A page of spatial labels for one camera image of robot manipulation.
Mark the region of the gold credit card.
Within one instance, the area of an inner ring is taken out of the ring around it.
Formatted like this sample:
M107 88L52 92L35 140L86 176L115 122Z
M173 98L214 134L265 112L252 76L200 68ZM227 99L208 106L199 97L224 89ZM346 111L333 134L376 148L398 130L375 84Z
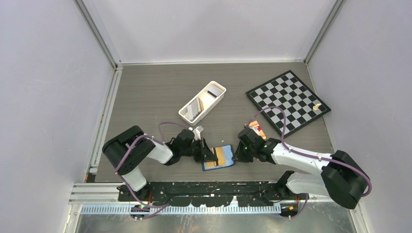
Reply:
M217 157L216 166L223 166L226 163L225 153L223 147L216 147L213 149L214 154Z
M208 161L208 162L205 162L204 165L205 165L205 169L212 169L216 166L216 162Z

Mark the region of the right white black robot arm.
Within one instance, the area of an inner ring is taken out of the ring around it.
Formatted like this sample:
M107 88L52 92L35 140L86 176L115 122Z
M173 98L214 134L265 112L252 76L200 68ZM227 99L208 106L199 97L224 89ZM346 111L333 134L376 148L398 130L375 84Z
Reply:
M263 139L250 127L244 128L238 139L234 160L249 163L257 158L293 168L284 172L274 185L274 192L283 199L295 194L315 194L329 197L346 209L354 209L368 189L369 177L344 151L330 154L296 148L278 139Z

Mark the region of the white plastic tray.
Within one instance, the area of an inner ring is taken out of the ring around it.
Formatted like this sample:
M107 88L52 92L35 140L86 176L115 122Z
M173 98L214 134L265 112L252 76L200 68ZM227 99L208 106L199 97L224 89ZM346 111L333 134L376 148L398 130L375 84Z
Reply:
M178 114L190 126L195 126L223 99L225 93L225 87L210 81Z

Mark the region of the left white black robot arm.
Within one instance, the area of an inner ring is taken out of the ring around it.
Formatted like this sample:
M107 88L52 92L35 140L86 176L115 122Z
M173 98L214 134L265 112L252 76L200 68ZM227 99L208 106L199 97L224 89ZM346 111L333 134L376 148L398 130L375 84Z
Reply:
M150 158L166 166L179 162L182 156L192 157L197 163L218 161L200 132L199 129L183 129L169 142L161 142L135 125L107 141L102 153L125 182L131 196L143 201L149 195L148 182L138 167L144 159Z

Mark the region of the blue card holder wallet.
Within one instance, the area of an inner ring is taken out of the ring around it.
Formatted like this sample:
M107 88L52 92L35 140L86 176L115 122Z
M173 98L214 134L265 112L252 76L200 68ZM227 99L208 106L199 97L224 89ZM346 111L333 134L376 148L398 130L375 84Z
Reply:
M202 163L202 171L217 170L235 165L236 162L233 160L234 151L232 145L211 148L211 151L216 155L218 160Z

